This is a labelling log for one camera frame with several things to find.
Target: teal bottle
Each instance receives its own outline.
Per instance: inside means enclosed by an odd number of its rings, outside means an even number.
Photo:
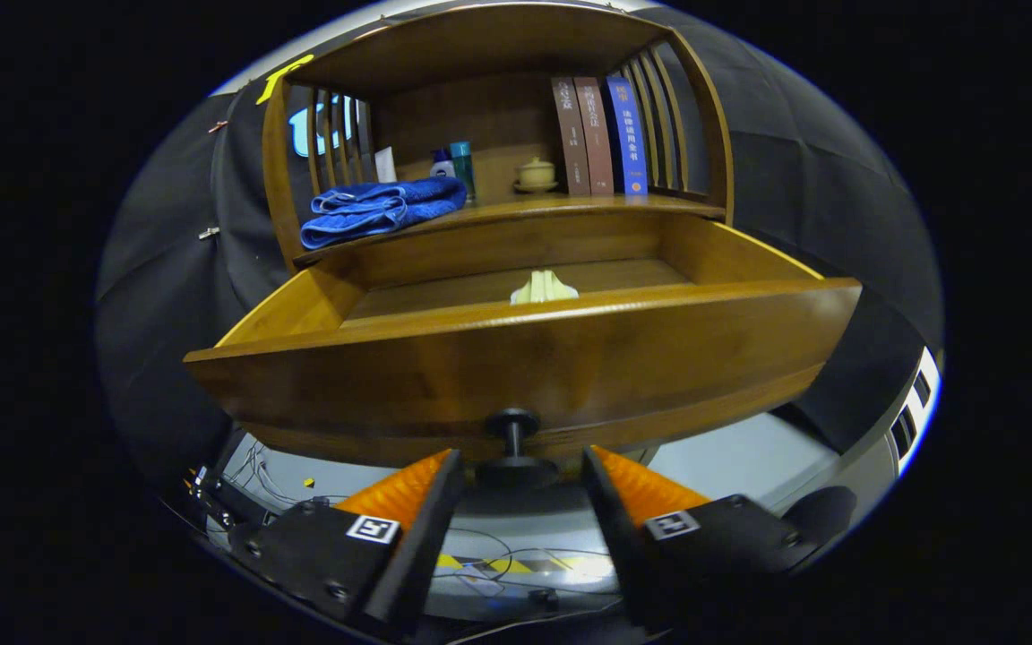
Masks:
[[[451,151],[451,166],[456,172],[456,180],[464,183],[467,189],[467,200],[476,199],[476,179],[472,174],[472,151],[467,147],[467,141],[456,141],[449,146]]]

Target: yellow and black tape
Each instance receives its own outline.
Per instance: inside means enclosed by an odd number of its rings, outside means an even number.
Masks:
[[[475,558],[470,555],[450,555],[442,553],[438,557],[438,568],[464,569],[472,568],[485,574],[499,574],[507,571],[509,574],[540,574],[540,573],[562,573],[579,572],[593,577],[607,577],[614,575],[611,559],[607,555],[575,555],[569,558],[548,558],[544,554],[534,556],[534,558],[516,558],[513,556],[512,566],[509,567],[508,555],[499,558]]]

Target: blue book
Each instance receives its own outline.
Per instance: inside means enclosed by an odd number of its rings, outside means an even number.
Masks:
[[[647,158],[643,156],[643,128],[640,110],[635,104],[635,92],[626,78],[608,77],[608,105],[615,127],[609,134],[613,150],[619,151],[619,163],[613,164],[615,191],[625,195],[648,194]]]

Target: saucer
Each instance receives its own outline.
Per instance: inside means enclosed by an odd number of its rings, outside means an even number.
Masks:
[[[519,180],[517,180],[516,183],[513,184],[513,188],[516,188],[517,191],[520,191],[521,193],[544,193],[545,191],[550,191],[550,189],[556,188],[558,185],[558,181],[550,181],[548,184],[537,184],[534,185],[534,187],[533,185],[528,185],[528,187],[524,187],[524,185],[521,185]]]

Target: black knob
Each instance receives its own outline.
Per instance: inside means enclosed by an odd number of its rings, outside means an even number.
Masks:
[[[552,485],[560,478],[560,470],[552,461],[524,454],[525,438],[540,429],[540,418],[536,414],[519,408],[501,410],[485,420],[484,427],[505,440],[505,456],[476,466],[476,481],[480,485],[529,489]]]

